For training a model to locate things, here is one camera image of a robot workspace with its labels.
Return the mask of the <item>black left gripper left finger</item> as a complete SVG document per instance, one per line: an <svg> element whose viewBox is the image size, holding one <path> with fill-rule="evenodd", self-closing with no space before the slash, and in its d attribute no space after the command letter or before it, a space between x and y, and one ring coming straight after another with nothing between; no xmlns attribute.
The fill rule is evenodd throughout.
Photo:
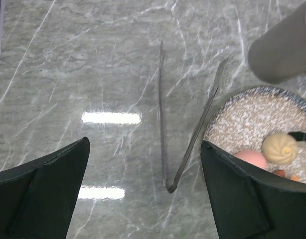
<svg viewBox="0 0 306 239"><path fill-rule="evenodd" d="M84 137L0 172L0 239L64 239L90 154Z"/></svg>

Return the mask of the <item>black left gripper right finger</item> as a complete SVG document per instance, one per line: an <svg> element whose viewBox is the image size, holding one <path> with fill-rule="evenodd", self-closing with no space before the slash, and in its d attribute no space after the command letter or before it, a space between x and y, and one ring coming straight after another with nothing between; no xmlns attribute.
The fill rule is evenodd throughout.
<svg viewBox="0 0 306 239"><path fill-rule="evenodd" d="M201 162L221 239L306 239L306 184L240 160L209 141Z"/></svg>

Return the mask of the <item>brown meat piece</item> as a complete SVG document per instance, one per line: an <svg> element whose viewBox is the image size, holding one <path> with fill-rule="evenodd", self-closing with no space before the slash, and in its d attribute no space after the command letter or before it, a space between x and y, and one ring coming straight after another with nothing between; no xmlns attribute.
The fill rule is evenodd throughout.
<svg viewBox="0 0 306 239"><path fill-rule="evenodd" d="M278 169L278 170L274 170L273 174L278 175L280 177L285 178L286 177L286 173L284 170Z"/></svg>

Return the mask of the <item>pink egg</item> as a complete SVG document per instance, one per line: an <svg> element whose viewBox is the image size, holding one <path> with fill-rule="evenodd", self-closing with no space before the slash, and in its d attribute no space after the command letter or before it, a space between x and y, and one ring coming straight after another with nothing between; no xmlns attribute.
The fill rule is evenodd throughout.
<svg viewBox="0 0 306 239"><path fill-rule="evenodd" d="M257 151L243 150L236 153L234 156L261 169L265 170L267 167L265 157Z"/></svg>

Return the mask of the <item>cream steamed bun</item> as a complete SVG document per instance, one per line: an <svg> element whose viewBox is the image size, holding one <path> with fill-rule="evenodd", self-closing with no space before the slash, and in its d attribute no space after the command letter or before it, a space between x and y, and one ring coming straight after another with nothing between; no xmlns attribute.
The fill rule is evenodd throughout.
<svg viewBox="0 0 306 239"><path fill-rule="evenodd" d="M262 153L270 162L278 165L292 163L298 155L299 147L294 137L285 133L273 133L265 138Z"/></svg>

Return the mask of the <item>black white sushi piece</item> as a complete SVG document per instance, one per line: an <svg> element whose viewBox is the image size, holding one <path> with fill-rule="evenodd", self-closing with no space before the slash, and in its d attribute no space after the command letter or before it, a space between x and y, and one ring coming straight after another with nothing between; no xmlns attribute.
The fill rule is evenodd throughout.
<svg viewBox="0 0 306 239"><path fill-rule="evenodd" d="M306 132L295 131L289 132L288 135L292 136L299 147L306 147Z"/></svg>

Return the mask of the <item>speckled ceramic plate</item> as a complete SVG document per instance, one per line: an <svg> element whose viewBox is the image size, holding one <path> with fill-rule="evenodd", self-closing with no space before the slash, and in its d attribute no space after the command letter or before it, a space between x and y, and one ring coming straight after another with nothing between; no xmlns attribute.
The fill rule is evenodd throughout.
<svg viewBox="0 0 306 239"><path fill-rule="evenodd" d="M306 100L287 90L260 86L230 97L215 112L204 140L234 155L262 152L272 133L306 132Z"/></svg>

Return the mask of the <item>grey cup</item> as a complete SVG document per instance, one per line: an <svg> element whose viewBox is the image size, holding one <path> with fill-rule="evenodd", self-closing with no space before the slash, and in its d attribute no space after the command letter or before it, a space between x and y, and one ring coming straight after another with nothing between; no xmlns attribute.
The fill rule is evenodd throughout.
<svg viewBox="0 0 306 239"><path fill-rule="evenodd" d="M270 84L306 74L306 1L252 43L248 62Z"/></svg>

